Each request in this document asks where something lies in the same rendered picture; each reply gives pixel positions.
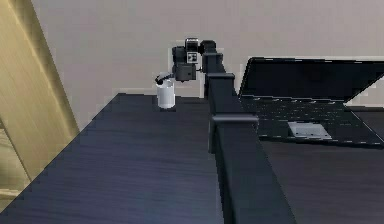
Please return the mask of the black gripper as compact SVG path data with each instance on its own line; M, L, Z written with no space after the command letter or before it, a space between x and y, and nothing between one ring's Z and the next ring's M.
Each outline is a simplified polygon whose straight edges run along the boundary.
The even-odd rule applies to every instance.
M158 75L156 84L163 84L165 80L175 78L176 81L185 82L196 79L197 53L189 52L184 46L172 48L172 73L165 76Z

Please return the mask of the white cup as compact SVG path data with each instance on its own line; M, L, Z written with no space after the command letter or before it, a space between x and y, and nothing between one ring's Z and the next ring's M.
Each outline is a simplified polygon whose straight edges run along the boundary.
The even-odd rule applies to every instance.
M170 73L160 72L159 75L165 76ZM162 109L170 109L175 105L174 82L171 79L165 80L163 84L156 84L157 103Z

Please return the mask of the tan wooden door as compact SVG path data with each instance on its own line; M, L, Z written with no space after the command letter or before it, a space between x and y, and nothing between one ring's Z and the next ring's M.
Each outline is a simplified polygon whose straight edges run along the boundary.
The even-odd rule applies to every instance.
M32 0L0 0L0 213L78 133Z

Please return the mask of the black laptop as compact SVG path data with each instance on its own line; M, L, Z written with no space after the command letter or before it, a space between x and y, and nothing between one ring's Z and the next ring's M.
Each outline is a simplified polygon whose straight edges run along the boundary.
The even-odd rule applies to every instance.
M345 103L384 77L384 61L252 57L239 98L264 141L384 149Z

